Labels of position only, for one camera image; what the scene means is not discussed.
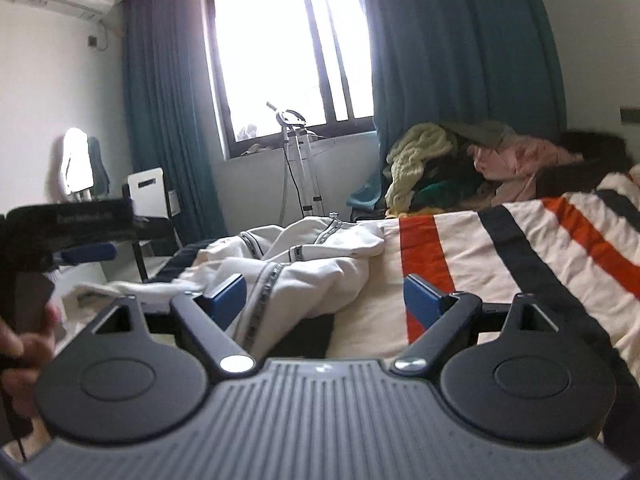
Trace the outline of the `person's left hand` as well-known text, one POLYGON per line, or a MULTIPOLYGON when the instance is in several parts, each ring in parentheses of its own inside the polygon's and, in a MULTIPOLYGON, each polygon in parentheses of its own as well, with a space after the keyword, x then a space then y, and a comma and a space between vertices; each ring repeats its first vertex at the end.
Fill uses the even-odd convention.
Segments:
POLYGON ((49 301, 43 310, 37 333, 16 334, 1 321, 1 354, 17 360, 17 366, 1 373, 1 387, 9 395, 12 408, 23 418, 37 418, 35 385, 42 368, 54 359, 55 327, 60 310, 49 301))

